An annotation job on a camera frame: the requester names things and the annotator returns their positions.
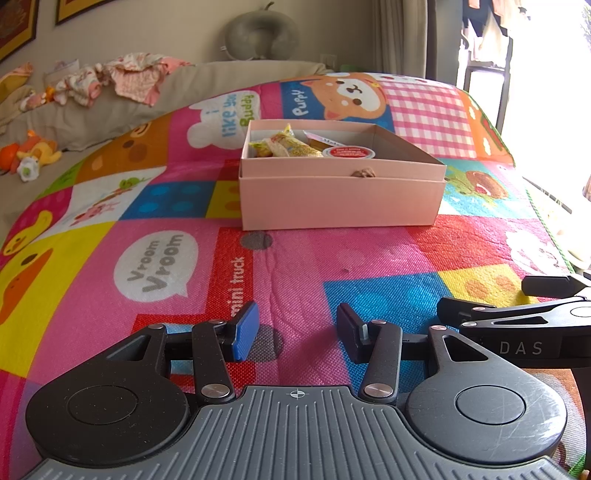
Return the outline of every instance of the crosshair symbol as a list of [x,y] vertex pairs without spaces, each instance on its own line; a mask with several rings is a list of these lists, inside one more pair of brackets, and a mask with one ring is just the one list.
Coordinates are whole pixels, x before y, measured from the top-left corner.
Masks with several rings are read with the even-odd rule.
[[298,398],[303,397],[304,395],[309,395],[309,394],[302,392],[302,390],[294,390],[293,392],[289,392],[288,395],[290,397],[298,399]]

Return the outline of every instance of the wall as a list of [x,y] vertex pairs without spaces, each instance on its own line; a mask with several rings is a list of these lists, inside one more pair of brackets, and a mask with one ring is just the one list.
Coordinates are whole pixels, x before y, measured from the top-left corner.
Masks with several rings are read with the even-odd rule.
[[[42,72],[56,60],[81,64],[110,60],[132,51],[163,53],[193,62],[225,60],[219,51],[223,28],[235,16],[265,0],[113,0],[55,26],[57,0],[41,0],[37,38],[0,63],[0,75],[26,61],[40,88]],[[371,68],[371,2],[367,0],[277,0],[272,7],[300,27],[294,60],[320,61],[338,55],[339,64]]]

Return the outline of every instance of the colorful blanket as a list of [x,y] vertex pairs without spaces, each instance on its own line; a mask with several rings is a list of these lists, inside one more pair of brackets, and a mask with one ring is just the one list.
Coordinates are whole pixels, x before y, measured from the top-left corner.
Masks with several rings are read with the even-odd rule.
[[[448,165],[433,227],[243,232],[238,165],[251,119],[382,125]],[[538,301],[526,274],[566,264],[532,208],[513,159],[477,104],[427,80],[341,73],[268,83],[161,117],[59,177],[22,214],[0,253],[0,479],[39,460],[28,400],[43,384],[150,323],[186,332],[254,299],[261,327],[246,384],[348,384],[363,366],[337,342],[335,310],[425,333],[442,296],[508,306]],[[190,362],[172,379],[192,389]],[[401,391],[422,379],[405,362]],[[564,398],[556,453],[580,469],[581,402],[570,371],[535,372]]]

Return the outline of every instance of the curtain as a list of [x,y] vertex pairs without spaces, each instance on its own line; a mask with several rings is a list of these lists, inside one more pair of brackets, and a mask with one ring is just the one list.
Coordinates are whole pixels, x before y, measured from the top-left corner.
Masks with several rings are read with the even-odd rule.
[[425,77],[427,0],[372,0],[375,67]]

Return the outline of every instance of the open cardboard box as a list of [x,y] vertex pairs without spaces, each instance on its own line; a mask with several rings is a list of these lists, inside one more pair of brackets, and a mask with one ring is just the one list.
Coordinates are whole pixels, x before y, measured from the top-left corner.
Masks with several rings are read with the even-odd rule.
[[[255,158],[249,145],[291,124],[345,145],[375,151],[375,158]],[[375,178],[351,175],[371,168]],[[445,190],[446,166],[374,124],[332,120],[252,120],[240,163],[244,230],[432,225]]]

